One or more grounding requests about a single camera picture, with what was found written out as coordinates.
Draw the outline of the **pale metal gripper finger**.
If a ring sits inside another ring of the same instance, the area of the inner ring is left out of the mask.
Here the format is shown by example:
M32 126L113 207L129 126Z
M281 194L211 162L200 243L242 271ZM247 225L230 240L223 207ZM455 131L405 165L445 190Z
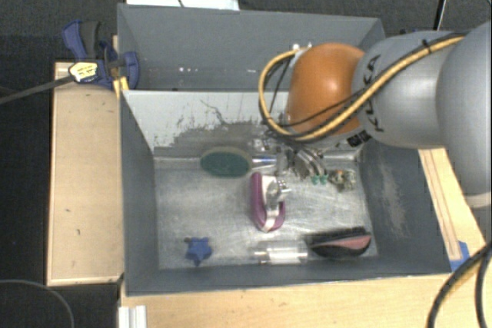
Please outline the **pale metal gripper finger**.
M278 185L277 202L281 204L285 202L285 199L291 192L291 189L286 183L286 181L283 179L278 179L277 185Z
M278 183L272 181L264 194L264 207L267 217L276 217L278 210Z

